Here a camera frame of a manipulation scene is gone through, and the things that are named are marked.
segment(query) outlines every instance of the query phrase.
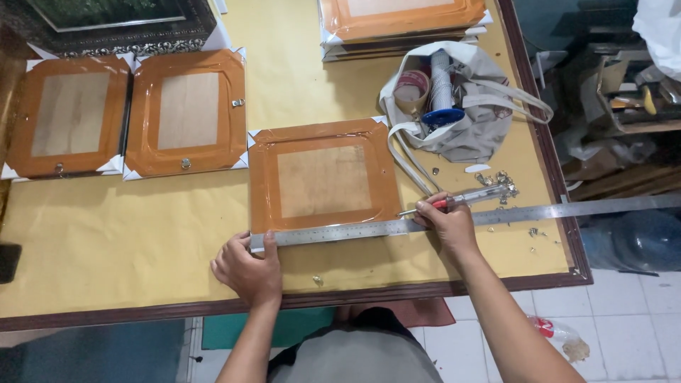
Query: table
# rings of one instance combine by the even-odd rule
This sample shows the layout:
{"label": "table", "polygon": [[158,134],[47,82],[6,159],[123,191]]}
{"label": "table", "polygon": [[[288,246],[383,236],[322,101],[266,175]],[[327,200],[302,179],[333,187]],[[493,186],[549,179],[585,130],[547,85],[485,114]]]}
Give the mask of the table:
{"label": "table", "polygon": [[[314,0],[232,1],[223,16],[247,47],[249,129],[379,114],[377,94],[399,58],[320,62]],[[479,46],[513,86],[537,94],[511,0],[488,0],[494,19]],[[530,108],[539,115],[539,111]],[[479,187],[464,164],[415,151],[452,191]],[[567,196],[548,127],[513,118],[490,160],[521,194],[509,205]],[[423,196],[400,170],[404,208]],[[498,206],[481,202],[473,210]],[[23,246],[15,280],[0,286],[0,331],[110,324],[246,311],[208,261],[249,227],[248,170],[124,183],[87,177],[13,184],[0,240]],[[532,238],[536,227],[548,236]],[[591,284],[574,218],[476,228],[483,254],[510,290]],[[466,294],[433,233],[280,249],[284,309]],[[322,287],[313,275],[321,275]]]}

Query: hand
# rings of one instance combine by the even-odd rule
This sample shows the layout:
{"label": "hand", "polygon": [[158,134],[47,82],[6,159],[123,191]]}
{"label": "hand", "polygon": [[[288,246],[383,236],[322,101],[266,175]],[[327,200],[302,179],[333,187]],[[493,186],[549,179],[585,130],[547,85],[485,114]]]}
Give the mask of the hand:
{"label": "hand", "polygon": [[480,253],[475,240],[473,218],[468,205],[461,204],[448,213],[443,213],[431,204],[451,196],[442,191],[424,201],[416,202],[417,213],[414,221],[437,231],[443,250],[449,255],[460,257],[470,253]]}
{"label": "hand", "polygon": [[265,258],[254,258],[247,249],[251,233],[241,232],[230,238],[210,261],[213,275],[233,289],[250,307],[281,304],[281,270],[276,253],[274,232],[265,233]]}

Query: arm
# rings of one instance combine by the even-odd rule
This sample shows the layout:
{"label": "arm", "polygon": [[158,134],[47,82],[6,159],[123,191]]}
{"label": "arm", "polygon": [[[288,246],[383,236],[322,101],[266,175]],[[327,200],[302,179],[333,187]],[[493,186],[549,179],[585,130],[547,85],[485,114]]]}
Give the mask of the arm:
{"label": "arm", "polygon": [[[442,200],[436,194],[426,202]],[[480,252],[468,206],[443,213],[417,202],[414,220],[433,227],[445,255],[466,284],[504,382],[579,382],[584,379],[527,319]]]}
{"label": "arm", "polygon": [[265,234],[265,257],[247,250],[251,233],[233,236],[210,261],[215,277],[251,307],[246,326],[230,352],[216,383],[265,382],[274,322],[281,305],[281,271],[272,231]]}

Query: dark ornate picture frame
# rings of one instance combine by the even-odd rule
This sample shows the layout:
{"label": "dark ornate picture frame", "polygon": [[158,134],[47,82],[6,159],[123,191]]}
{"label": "dark ornate picture frame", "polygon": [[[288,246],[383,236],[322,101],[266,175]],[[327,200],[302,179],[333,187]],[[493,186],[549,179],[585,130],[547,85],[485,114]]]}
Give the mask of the dark ornate picture frame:
{"label": "dark ornate picture frame", "polygon": [[209,1],[178,0],[184,20],[85,31],[55,31],[26,0],[0,0],[0,19],[27,42],[60,57],[153,56],[201,50],[217,26]]}

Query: metal ruler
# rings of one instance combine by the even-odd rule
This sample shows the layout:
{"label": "metal ruler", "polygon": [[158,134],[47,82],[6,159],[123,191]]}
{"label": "metal ruler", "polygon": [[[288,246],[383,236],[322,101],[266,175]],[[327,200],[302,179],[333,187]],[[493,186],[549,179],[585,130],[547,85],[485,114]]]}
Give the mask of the metal ruler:
{"label": "metal ruler", "polygon": [[[536,221],[547,218],[577,217],[618,213],[645,209],[662,209],[681,206],[681,195],[620,198],[587,202],[570,202],[543,206],[516,207],[473,213],[476,226],[506,224],[507,222]],[[331,225],[320,228],[289,230],[274,233],[278,246],[303,245],[305,243],[335,242],[343,239],[368,238],[422,232],[427,228],[412,219],[365,222],[362,224]],[[251,235],[252,251],[262,251],[264,234]]]}

